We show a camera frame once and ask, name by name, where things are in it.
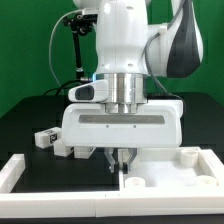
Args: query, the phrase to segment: white cable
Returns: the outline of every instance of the white cable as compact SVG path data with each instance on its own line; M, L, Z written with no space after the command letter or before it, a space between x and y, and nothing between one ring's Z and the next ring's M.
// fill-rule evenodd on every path
M54 36L55 36L55 33L56 33L56 30L58 28L58 25L59 23L66 17L66 16L69 16L69 15L72 15L72 14L76 14L76 13L79 13L81 12L82 10L75 10L75 11L72 11L72 12L68 12L66 13L65 15L63 15L58 21L57 23L55 24L53 30L52 30L52 33L51 33L51 38L50 38L50 42L49 42L49 55L48 55L48 59L49 59L49 66L50 66L50 70L51 70L51 74L53 75L55 81L57 82L58 86L60 87L61 86L61 83L59 82L58 78L57 78L57 75L55 74L54 72L54 69L53 69L53 65L52 65L52 44L53 44L53 40L54 40Z

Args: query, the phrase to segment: white cylinder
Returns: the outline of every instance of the white cylinder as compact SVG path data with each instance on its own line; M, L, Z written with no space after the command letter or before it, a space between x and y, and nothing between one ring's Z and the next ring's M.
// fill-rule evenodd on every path
M180 163L185 167L194 167L198 164L198 151L195 149L183 149L180 155Z
M129 177L125 180L125 188L144 188L145 180L140 177Z
M197 186L217 186L217 180L214 177L211 176L198 176L196 177L196 185Z

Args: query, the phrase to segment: black cable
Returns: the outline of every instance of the black cable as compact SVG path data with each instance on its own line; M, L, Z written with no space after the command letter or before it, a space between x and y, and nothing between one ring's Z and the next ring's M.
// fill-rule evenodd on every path
M68 85L70 85L70 84L72 84L72 83L80 83L80 80L79 80L79 79L75 79L75 80L70 80L70 81L64 83L63 85L61 85L61 86L58 88L57 92L55 93L55 96L58 96L59 93L61 92L61 90L62 90L64 87L66 87L66 86L68 86Z

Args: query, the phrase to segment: green wall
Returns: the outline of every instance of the green wall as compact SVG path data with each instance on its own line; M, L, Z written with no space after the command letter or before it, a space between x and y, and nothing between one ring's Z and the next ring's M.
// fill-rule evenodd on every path
M163 23L171 18L170 0L152 0L149 19ZM224 105L223 0L194 0L204 42L201 67L186 79L162 79L169 91L211 95ZM21 99L57 87L48 66L52 28L74 10L72 0L0 0L0 116ZM81 38L87 72L96 67L95 35ZM69 28L59 27L53 45L53 64L61 83L74 78L75 63ZM153 90L152 83L148 88Z

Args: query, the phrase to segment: white block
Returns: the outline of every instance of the white block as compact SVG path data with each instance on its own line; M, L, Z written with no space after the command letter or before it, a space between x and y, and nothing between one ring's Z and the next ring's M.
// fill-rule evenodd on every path
M14 154L0 172L0 193L10 193L24 170L24 155Z
M35 133L36 146L44 149L54 144L61 138L61 128L55 127L45 131Z
M65 146L61 139L54 142L54 154L56 156L67 157L74 151L74 147Z
M74 147L75 158L77 159L89 159L96 147Z

